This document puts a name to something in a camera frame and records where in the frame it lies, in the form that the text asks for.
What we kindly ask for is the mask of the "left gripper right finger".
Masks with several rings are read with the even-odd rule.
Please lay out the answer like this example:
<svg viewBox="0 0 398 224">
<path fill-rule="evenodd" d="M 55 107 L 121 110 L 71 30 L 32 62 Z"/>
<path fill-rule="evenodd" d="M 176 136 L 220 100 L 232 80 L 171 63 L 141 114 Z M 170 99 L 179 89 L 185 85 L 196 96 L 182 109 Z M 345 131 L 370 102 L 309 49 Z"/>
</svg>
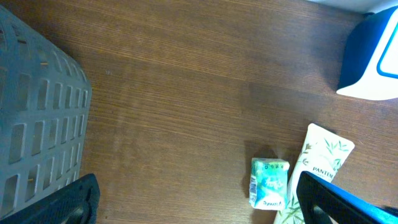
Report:
<svg viewBox="0 0 398 224">
<path fill-rule="evenodd" d="M 397 224 L 396 208 L 371 205 L 308 171 L 300 174 L 297 198 L 306 224 Z"/>
</svg>

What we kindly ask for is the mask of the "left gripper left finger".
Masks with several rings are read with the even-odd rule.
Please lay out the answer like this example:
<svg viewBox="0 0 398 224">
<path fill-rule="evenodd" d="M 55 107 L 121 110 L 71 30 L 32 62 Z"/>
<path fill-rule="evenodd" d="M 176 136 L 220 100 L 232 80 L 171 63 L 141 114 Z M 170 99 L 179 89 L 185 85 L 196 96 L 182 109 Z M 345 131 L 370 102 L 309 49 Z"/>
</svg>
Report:
<svg viewBox="0 0 398 224">
<path fill-rule="evenodd" d="M 4 218 L 2 224 L 95 224 L 100 188 L 94 174 L 86 174 L 66 187 Z"/>
</svg>

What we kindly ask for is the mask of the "white cream tube gold cap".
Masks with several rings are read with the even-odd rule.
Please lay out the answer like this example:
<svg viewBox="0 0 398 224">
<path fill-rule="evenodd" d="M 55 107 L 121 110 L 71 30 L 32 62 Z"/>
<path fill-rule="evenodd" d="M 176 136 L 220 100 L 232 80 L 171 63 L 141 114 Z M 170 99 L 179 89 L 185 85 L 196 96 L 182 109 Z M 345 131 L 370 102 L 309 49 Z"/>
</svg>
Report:
<svg viewBox="0 0 398 224">
<path fill-rule="evenodd" d="M 286 208 L 277 212 L 274 224 L 304 223 L 297 197 L 301 172 L 309 171 L 331 182 L 353 149 L 352 141 L 316 124 L 309 124 L 301 153 L 287 185 Z"/>
</svg>

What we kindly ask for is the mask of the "small teal tissue packet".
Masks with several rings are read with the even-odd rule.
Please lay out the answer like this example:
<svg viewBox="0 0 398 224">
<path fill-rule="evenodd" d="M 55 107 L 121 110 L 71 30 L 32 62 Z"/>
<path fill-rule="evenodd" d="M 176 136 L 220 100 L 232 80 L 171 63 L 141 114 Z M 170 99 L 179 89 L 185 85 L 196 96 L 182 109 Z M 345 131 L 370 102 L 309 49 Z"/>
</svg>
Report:
<svg viewBox="0 0 398 224">
<path fill-rule="evenodd" d="M 287 205 L 290 164 L 282 159 L 251 160 L 249 203 L 259 210 L 283 210 Z"/>
</svg>

